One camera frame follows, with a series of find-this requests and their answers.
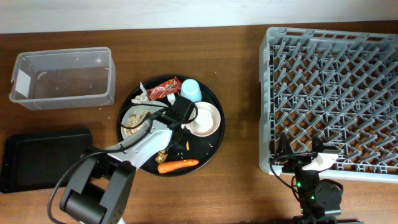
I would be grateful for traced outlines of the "brown food scrap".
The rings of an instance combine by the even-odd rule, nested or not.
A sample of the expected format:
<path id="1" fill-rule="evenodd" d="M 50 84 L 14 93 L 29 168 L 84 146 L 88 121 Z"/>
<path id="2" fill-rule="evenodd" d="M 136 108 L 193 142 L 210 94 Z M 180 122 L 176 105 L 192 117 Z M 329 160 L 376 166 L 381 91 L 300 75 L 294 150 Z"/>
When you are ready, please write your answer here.
<path id="1" fill-rule="evenodd" d="M 166 150 L 162 150 L 162 151 L 159 151 L 159 152 L 157 153 L 157 156 L 156 156 L 156 158 L 155 158 L 155 161 L 156 161 L 158 164 L 161 164 L 161 163 L 165 162 L 166 158 L 167 158 L 167 151 L 166 151 Z"/>

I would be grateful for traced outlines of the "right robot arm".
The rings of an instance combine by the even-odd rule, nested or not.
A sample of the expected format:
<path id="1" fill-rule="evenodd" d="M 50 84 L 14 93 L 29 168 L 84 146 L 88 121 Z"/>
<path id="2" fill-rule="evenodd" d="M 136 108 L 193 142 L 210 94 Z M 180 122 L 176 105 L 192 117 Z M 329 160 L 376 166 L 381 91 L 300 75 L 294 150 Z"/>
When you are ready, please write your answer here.
<path id="1" fill-rule="evenodd" d="M 329 169 L 337 158 L 338 148 L 323 144 L 317 136 L 312 137 L 310 152 L 298 153 L 291 148 L 286 134 L 280 134 L 279 145 L 269 165 L 276 174 L 272 165 L 282 162 L 282 172 L 294 175 L 289 184 L 283 182 L 300 204 L 301 215 L 293 217 L 294 224 L 339 222 L 336 216 L 341 214 L 343 185 L 320 178 L 320 173 Z"/>

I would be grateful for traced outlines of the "grey plate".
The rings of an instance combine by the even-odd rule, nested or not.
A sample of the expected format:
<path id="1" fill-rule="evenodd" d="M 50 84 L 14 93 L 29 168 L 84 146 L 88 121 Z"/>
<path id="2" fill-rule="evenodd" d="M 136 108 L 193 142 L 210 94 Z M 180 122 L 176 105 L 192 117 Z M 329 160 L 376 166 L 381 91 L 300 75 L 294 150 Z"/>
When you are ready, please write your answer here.
<path id="1" fill-rule="evenodd" d="M 160 101 L 149 101 L 145 102 L 144 105 L 137 105 L 130 107 L 124 114 L 121 124 L 129 127 L 126 129 L 121 127 L 121 135 L 123 139 L 132 136 L 136 131 L 146 126 L 146 123 L 142 123 L 137 128 L 131 129 L 131 127 L 137 126 L 145 117 L 147 113 L 154 113 L 162 108 L 167 107 L 165 103 Z"/>

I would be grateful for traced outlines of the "orange carrot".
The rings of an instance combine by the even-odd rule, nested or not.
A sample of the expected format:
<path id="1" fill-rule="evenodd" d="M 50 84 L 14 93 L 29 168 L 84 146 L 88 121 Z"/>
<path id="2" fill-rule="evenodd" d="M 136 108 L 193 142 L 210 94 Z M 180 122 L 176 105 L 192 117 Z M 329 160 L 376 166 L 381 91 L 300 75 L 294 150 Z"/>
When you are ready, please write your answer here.
<path id="1" fill-rule="evenodd" d="M 185 159 L 185 160 L 181 160 L 181 161 L 163 162 L 158 165 L 157 170 L 160 174 L 166 174 L 168 172 L 172 172 L 177 169 L 192 167 L 192 166 L 196 166 L 198 164 L 199 164 L 199 161 L 196 159 Z"/>

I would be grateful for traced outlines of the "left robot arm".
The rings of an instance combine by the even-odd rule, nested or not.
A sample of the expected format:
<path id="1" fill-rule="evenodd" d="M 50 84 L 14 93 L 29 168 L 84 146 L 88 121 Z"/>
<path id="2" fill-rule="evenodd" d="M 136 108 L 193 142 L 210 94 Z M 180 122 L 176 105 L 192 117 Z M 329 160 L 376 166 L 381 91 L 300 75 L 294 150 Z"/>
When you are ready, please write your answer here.
<path id="1" fill-rule="evenodd" d="M 187 141 L 185 124 L 198 115 L 194 102 L 178 96 L 172 106 L 148 112 L 135 133 L 104 150 L 93 148 L 69 168 L 60 210 L 80 223 L 123 223 L 136 170 L 159 151 Z"/>

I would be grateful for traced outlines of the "rice and nuts pile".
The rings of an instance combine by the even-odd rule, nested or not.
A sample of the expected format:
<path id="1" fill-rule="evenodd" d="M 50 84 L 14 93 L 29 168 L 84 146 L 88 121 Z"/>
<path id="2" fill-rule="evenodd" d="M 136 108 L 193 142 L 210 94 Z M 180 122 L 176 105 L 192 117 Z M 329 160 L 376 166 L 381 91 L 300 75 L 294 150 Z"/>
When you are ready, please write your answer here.
<path id="1" fill-rule="evenodd" d="M 145 117 L 147 113 L 153 113 L 154 110 L 149 110 L 147 108 L 143 109 L 137 109 L 133 112 L 128 112 L 127 117 L 123 119 L 122 125 L 129 127 L 129 129 L 122 128 L 123 133 L 125 136 L 131 136 L 133 135 L 136 131 L 141 129 L 144 126 L 144 123 L 138 126 L 137 128 L 131 129 L 131 127 L 137 126 Z"/>

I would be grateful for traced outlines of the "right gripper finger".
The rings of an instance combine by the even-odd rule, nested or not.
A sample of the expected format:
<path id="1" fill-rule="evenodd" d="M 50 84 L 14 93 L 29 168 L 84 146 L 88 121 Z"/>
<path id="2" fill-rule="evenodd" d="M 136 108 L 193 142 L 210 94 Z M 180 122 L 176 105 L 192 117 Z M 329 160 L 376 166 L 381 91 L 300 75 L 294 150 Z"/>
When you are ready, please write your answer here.
<path id="1" fill-rule="evenodd" d="M 312 152 L 332 152 L 332 146 L 324 145 L 318 136 L 312 137 Z"/>
<path id="2" fill-rule="evenodd" d="M 293 150 L 290 146 L 290 141 L 287 139 L 287 136 L 284 132 L 282 132 L 279 136 L 279 145 L 276 149 L 277 156 L 287 156 L 293 154 Z"/>

